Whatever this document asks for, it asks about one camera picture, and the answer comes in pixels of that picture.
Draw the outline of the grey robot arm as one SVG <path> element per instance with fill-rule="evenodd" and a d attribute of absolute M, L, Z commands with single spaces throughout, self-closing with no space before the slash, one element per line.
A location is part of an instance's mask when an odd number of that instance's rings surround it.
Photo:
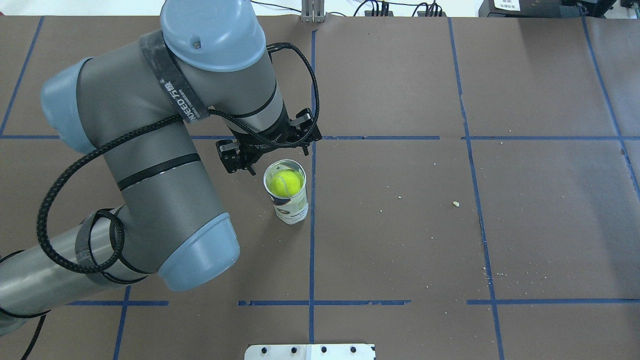
<path fill-rule="evenodd" d="M 233 140 L 215 144 L 227 173 L 263 154 L 322 138 L 319 113 L 290 119 L 268 45 L 249 0 L 167 0 L 160 29 L 50 78 L 43 113 L 82 158 L 44 196 L 38 246 L 1 261 L 1 334 L 107 289 L 157 274 L 175 292 L 233 266 L 240 246 L 186 125 L 221 117 Z M 124 199 L 51 236 L 48 217 L 71 176 L 104 157 Z"/>

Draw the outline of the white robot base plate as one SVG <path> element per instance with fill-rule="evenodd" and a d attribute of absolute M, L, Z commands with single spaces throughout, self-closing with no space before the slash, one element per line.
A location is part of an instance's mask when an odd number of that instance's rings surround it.
<path fill-rule="evenodd" d="M 254 344 L 247 347 L 245 360 L 375 360 L 374 344 Z"/>

